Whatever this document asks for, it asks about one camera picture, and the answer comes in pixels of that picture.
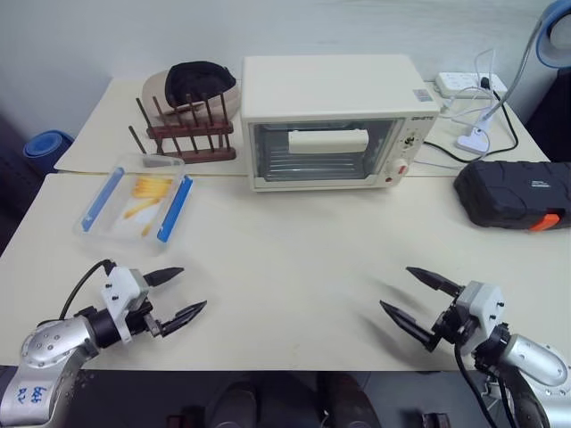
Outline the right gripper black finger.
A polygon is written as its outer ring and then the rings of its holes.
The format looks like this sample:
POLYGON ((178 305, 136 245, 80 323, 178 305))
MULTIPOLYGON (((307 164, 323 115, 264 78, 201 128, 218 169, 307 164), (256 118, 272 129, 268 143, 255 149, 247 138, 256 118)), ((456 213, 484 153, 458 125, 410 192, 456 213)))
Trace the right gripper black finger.
POLYGON ((435 272, 421 267, 406 267, 406 270, 433 290, 444 292, 450 296, 459 296, 462 293, 461 285, 435 272))
POLYGON ((436 337, 425 328, 417 324, 417 321, 406 312, 383 300, 379 301, 385 313, 405 333, 419 341, 426 350, 433 350, 436 346, 436 337))

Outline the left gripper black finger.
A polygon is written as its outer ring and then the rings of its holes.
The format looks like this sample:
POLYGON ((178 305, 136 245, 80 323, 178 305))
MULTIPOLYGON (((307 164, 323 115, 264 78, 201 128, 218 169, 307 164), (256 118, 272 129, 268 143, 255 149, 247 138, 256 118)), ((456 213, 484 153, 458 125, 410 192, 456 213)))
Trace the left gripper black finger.
POLYGON ((150 287, 157 287, 165 284, 175 276, 181 274, 185 269, 183 267, 166 267, 145 274, 145 281, 150 287))
POLYGON ((160 333, 162 337, 166 337, 183 326, 189 324, 207 305, 207 301, 203 300, 191 304, 175 314, 175 316, 165 323, 161 323, 160 333))

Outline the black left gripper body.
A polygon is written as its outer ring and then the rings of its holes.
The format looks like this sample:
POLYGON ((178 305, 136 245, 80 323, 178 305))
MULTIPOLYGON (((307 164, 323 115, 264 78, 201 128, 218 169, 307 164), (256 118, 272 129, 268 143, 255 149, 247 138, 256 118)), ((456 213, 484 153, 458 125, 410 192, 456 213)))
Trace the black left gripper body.
POLYGON ((162 336, 161 323, 152 315, 153 304, 145 299, 138 309, 128 312, 128 330, 132 336, 147 332, 152 337, 162 336))

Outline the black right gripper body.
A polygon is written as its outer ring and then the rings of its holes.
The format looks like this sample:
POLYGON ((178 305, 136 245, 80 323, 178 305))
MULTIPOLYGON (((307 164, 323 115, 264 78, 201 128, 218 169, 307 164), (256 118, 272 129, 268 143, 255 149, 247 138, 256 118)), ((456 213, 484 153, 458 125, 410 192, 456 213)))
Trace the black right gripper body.
POLYGON ((468 355, 473 347, 468 343, 476 330, 476 321, 469 313, 470 292, 462 292, 436 319, 429 350, 434 351, 441 340, 459 348, 461 355, 468 355))

